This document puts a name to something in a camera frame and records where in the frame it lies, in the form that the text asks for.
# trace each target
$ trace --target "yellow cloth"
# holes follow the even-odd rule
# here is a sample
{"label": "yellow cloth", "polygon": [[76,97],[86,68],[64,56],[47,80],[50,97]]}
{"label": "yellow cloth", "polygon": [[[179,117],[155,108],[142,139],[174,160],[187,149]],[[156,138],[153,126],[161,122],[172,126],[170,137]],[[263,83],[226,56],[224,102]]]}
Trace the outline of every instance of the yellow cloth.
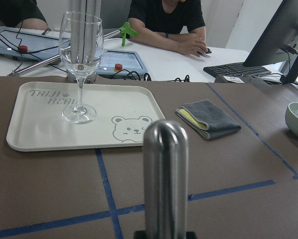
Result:
{"label": "yellow cloth", "polygon": [[179,110],[179,112],[184,115],[189,121],[191,121],[193,124],[195,124],[196,126],[200,127],[201,129],[207,129],[206,125],[204,123],[200,123],[198,121],[196,121],[189,112],[187,112],[186,110],[184,110],[183,108],[181,108]]}

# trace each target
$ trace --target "black shirt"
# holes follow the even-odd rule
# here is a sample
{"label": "black shirt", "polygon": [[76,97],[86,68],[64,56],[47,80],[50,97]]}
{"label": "black shirt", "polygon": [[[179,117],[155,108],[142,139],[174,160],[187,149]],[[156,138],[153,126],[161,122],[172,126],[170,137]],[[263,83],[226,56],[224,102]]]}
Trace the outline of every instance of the black shirt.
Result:
{"label": "black shirt", "polygon": [[0,20],[6,26],[15,27],[29,18],[46,21],[36,0],[0,0]]}
{"label": "black shirt", "polygon": [[136,18],[155,32],[179,34],[183,26],[188,32],[205,26],[200,0],[179,2],[172,13],[165,13],[162,0],[132,0],[128,18]]}

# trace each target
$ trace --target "brown table surface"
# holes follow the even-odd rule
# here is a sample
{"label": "brown table surface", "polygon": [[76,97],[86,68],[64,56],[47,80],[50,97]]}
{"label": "brown table surface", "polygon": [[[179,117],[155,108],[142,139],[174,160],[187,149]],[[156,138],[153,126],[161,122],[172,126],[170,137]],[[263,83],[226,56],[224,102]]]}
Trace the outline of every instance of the brown table surface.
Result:
{"label": "brown table surface", "polygon": [[[6,133],[19,86],[0,77],[0,238],[131,239],[144,230],[142,147],[19,152]],[[108,80],[149,89],[189,136],[188,231],[199,239],[298,239],[298,138],[285,124],[298,86]],[[242,126],[204,140],[175,108],[209,99]]]}

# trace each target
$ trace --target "black base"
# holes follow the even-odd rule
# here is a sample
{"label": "black base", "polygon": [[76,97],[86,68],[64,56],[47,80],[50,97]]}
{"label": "black base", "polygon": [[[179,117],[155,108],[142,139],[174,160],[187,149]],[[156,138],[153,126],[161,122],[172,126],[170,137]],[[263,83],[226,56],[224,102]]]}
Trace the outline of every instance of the black base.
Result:
{"label": "black base", "polygon": [[[136,231],[133,235],[133,239],[147,239],[145,231]],[[198,239],[195,232],[187,232],[187,239]]]}

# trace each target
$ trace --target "person's arm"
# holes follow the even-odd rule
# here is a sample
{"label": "person's arm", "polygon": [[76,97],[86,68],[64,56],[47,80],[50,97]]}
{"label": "person's arm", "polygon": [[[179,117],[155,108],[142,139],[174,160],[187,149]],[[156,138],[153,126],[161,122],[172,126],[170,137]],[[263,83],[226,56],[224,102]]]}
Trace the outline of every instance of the person's arm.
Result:
{"label": "person's arm", "polygon": [[172,36],[169,35],[169,38],[166,38],[165,33],[163,36],[163,33],[157,33],[147,29],[145,24],[136,18],[129,18],[128,21],[131,28],[137,32],[136,37],[130,37],[131,41],[197,57],[200,57],[198,52],[207,52],[205,41],[199,35],[198,29],[196,29],[196,32],[193,30],[192,33],[184,34],[184,36],[172,34]]}
{"label": "person's arm", "polygon": [[206,28],[205,28],[205,26],[203,26],[203,27],[199,27],[197,29],[194,29],[190,33],[169,34],[169,38],[171,40],[178,41],[178,42],[184,42],[184,41],[187,41],[187,40],[201,38],[202,41],[205,42],[205,40],[206,40]]}
{"label": "person's arm", "polygon": [[48,29],[48,25],[45,21],[37,18],[29,18],[25,19],[15,27],[17,28],[25,28],[25,29],[36,29],[36,30],[46,30]]}

